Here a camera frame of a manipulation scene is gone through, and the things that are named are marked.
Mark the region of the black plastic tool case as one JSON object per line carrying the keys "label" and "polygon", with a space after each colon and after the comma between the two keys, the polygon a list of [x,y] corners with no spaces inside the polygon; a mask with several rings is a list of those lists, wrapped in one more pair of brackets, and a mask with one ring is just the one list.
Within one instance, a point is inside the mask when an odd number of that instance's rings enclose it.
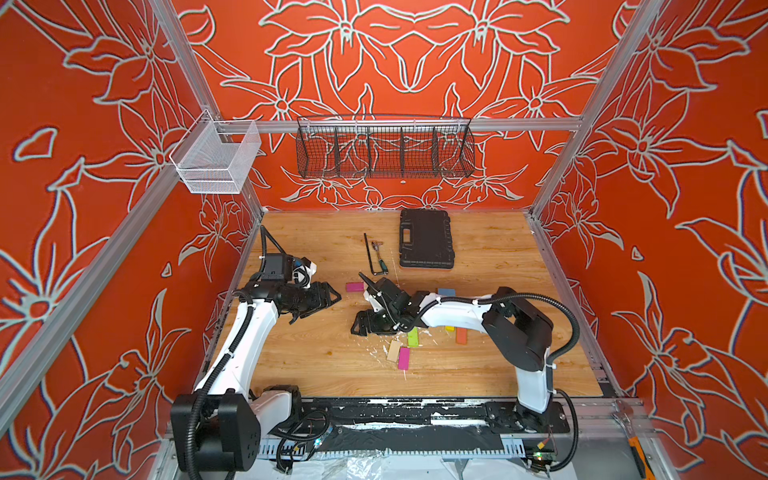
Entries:
{"label": "black plastic tool case", "polygon": [[404,268],[452,269],[455,251],[448,212],[401,210],[399,254],[400,266]]}

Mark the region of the green block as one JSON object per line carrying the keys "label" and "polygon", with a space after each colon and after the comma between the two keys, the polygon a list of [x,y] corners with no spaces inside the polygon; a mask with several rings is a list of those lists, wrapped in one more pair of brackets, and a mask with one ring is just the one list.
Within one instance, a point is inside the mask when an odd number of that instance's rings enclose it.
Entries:
{"label": "green block", "polygon": [[407,333],[407,345],[409,348],[417,348],[420,346],[419,331],[416,327]]}

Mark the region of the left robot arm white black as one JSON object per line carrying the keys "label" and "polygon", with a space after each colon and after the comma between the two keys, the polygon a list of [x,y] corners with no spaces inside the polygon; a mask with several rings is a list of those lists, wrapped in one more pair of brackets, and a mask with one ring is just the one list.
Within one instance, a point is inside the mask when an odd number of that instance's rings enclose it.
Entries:
{"label": "left robot arm white black", "polygon": [[265,342],[278,319],[292,322],[338,303],[340,294],[314,280],[316,265],[287,253],[266,228],[260,230],[261,264],[234,291],[239,304],[224,345],[192,392],[171,407],[171,429],[181,472],[191,479],[221,474],[231,479],[255,463],[264,438],[278,443],[274,461],[289,473],[311,457],[331,428],[325,411],[307,412],[295,385],[251,393],[251,382]]}

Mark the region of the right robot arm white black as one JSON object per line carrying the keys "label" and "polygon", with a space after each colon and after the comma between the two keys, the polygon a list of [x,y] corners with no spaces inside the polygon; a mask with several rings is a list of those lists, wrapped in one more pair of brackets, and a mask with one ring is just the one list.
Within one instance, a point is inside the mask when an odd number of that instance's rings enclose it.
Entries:
{"label": "right robot arm white black", "polygon": [[[563,303],[508,287],[500,287],[492,295],[467,298],[427,291],[409,294],[387,278],[374,282],[364,277],[363,281],[364,298],[371,307],[357,313],[353,335],[395,335],[437,327],[483,333],[515,369],[512,425],[528,432],[549,428],[548,410],[556,394],[555,360],[571,351],[581,334],[578,320]],[[554,323],[535,306],[537,302],[556,308],[570,323],[571,336],[557,349],[553,347]]]}

